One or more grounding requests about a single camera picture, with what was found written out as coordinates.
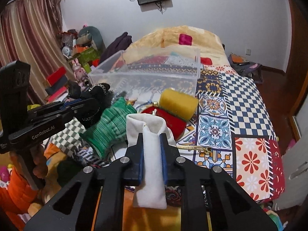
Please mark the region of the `person's hand holding gripper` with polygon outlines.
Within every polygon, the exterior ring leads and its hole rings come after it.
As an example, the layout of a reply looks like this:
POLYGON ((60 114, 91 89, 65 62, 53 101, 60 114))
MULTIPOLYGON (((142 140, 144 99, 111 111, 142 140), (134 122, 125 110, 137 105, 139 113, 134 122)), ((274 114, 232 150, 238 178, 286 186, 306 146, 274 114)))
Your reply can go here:
MULTIPOLYGON (((25 178, 21 165, 18 161, 17 153, 15 151, 10 151, 9 156, 12 164, 15 167, 16 172, 21 177, 25 178)), ((37 178, 44 179, 48 173, 48 166, 46 164, 46 157, 44 156, 44 147, 42 146, 42 144, 39 144, 37 147, 34 148, 33 162, 35 164, 33 174, 37 176, 37 178)))

